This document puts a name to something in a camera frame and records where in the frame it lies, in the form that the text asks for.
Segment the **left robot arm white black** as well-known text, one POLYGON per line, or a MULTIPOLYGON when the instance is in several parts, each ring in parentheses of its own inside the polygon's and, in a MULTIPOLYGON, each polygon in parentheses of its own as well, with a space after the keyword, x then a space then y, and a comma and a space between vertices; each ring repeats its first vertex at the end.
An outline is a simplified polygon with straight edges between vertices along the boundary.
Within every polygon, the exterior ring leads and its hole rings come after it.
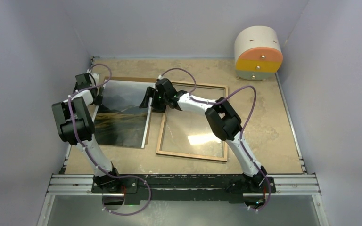
POLYGON ((95 126, 88 110, 98 96, 95 78, 89 72, 75 78, 74 93, 51 107, 59 137, 85 154, 94 170, 95 186, 115 193, 120 190, 122 180, 95 139, 95 126))

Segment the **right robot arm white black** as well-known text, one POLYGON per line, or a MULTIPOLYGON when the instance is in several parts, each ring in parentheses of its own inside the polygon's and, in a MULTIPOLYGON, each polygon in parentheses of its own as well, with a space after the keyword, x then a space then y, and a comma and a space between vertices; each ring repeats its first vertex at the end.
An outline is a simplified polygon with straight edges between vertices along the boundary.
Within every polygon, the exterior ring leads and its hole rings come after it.
POLYGON ((212 133, 227 143, 239 161, 246 186, 256 192, 264 185, 271 186, 265 168, 255 158, 244 135, 246 124, 228 101, 227 97, 217 100, 204 99, 184 90, 177 91, 166 78, 157 79, 154 87, 147 87, 140 108, 151 106, 155 112, 163 113, 167 107, 179 111, 204 115, 212 133))

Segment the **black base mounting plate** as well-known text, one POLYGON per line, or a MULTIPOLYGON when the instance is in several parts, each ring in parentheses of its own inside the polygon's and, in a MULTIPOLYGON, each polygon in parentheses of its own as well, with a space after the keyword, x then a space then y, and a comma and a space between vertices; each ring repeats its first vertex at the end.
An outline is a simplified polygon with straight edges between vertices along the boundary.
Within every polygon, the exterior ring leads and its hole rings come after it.
POLYGON ((134 174, 93 177, 91 192, 124 194, 125 204, 152 201, 227 201, 261 205, 264 193, 276 192, 273 177, 261 174, 134 174))

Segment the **round cream drawer cabinet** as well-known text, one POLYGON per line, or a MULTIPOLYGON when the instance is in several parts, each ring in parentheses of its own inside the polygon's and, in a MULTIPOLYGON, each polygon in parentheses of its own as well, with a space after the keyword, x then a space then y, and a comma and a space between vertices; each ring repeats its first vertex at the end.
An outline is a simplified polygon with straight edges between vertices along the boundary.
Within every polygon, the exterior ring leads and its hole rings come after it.
POLYGON ((234 59, 237 78, 259 81, 273 76, 283 61, 275 30, 268 26, 242 30, 234 42, 234 59))

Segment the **aluminium rail frame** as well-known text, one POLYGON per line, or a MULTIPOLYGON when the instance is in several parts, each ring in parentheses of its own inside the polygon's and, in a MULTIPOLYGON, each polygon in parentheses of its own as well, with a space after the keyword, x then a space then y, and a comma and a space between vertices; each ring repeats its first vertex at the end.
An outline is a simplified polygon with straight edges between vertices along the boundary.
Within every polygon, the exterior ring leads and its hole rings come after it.
MULTIPOLYGON (((319 220, 319 224, 321 226, 329 225, 321 199, 319 182, 315 174, 275 174, 271 176, 275 180, 274 185, 276 187, 276 192, 272 193, 271 196, 310 196, 314 202, 315 213, 319 220)), ((92 193, 92 185, 92 175, 90 174, 52 175, 37 225, 47 225, 52 205, 56 196, 99 195, 98 193, 92 193)))

